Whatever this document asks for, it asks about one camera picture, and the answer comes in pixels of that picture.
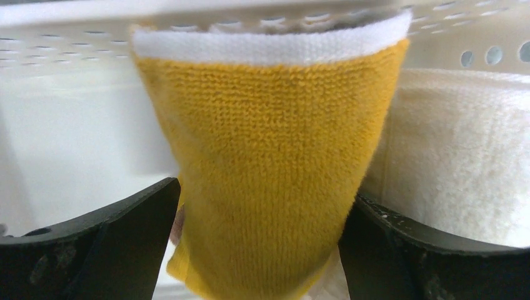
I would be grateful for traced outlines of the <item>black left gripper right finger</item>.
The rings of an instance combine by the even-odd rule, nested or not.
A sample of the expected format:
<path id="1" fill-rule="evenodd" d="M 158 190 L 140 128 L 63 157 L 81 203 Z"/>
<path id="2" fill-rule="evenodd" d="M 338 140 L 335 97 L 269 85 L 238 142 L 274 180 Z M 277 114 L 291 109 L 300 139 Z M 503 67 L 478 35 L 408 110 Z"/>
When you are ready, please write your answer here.
<path id="1" fill-rule="evenodd" d="M 363 195 L 339 253 L 351 299 L 529 298 L 529 249 L 440 231 Z"/>

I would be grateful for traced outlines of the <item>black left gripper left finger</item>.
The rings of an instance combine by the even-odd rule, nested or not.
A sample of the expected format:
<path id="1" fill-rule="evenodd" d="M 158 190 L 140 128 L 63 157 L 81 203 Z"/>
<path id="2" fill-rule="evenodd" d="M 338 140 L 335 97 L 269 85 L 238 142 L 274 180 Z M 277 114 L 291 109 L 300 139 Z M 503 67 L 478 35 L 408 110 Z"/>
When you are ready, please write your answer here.
<path id="1" fill-rule="evenodd" d="M 181 187 L 168 177 L 74 219 L 1 238 L 2 299 L 151 299 Z"/>

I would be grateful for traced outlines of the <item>white terry towel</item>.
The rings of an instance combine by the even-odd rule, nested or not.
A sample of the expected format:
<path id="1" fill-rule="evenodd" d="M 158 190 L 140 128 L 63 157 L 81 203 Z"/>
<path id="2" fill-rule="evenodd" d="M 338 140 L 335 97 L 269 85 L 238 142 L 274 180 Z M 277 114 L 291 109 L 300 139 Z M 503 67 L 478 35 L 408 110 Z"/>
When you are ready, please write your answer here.
<path id="1" fill-rule="evenodd" d="M 456 236 L 529 249 L 529 76 L 407 69 L 361 193 Z M 310 299 L 351 299 L 340 253 Z"/>

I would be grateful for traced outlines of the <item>yellow grey patterned towel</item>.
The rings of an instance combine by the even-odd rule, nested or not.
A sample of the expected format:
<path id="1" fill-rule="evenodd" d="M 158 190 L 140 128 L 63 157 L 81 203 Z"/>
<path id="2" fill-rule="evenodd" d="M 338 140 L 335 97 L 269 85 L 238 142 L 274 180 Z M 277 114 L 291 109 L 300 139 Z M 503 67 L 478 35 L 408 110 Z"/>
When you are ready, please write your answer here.
<path id="1" fill-rule="evenodd" d="M 392 9 L 240 31 L 132 31 L 179 166 L 171 276 L 203 299 L 309 292 L 377 148 L 412 18 Z"/>

